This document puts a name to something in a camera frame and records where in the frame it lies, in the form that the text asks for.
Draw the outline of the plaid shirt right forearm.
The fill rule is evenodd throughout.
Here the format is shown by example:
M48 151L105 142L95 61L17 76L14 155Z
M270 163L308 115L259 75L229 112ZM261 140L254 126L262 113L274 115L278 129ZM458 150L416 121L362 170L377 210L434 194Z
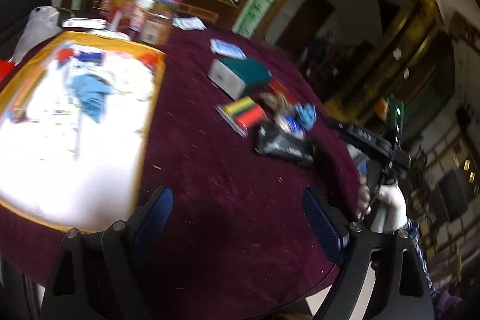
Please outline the plaid shirt right forearm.
M431 296L435 296L437 294L437 290L435 289L432 279L431 279L431 274L428 271L428 267L425 261L425 255L420 247L420 231L419 231L419 225L416 221L412 220L411 218L408 219L407 224L404 226L404 229L409 233L409 235L412 237L414 247L416 249L416 253L421 261L423 271L425 273L425 278L428 284L429 292Z

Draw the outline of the white gloved right hand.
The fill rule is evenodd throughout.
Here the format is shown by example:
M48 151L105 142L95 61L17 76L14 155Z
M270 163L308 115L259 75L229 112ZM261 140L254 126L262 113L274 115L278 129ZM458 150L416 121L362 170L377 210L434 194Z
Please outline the white gloved right hand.
M408 224L407 208L403 193L397 184L382 185L376 193L379 207L373 217L370 230L376 233L392 234ZM370 192L365 178L360 183L359 196L356 208L358 220L369 215L372 211L374 196Z

